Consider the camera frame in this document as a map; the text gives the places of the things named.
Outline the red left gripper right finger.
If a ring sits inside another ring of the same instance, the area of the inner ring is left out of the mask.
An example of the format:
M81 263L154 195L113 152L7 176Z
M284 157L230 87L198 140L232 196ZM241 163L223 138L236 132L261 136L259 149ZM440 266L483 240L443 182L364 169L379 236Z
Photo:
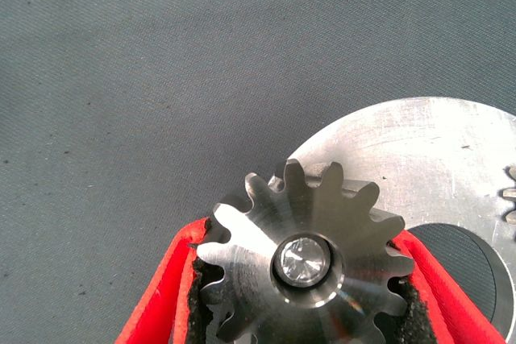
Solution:
M389 289L406 301L406 311L383 320L387 343L506 341L414 234L403 230L389 245L411 258L414 270L389 282Z

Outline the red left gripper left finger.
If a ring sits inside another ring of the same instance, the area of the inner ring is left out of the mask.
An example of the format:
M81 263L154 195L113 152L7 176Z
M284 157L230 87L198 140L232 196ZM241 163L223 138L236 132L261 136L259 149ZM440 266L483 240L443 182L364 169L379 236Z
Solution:
M222 270L203 263L197 246L212 228L209 218L184 226L174 236L117 343L206 343L213 313L201 288Z

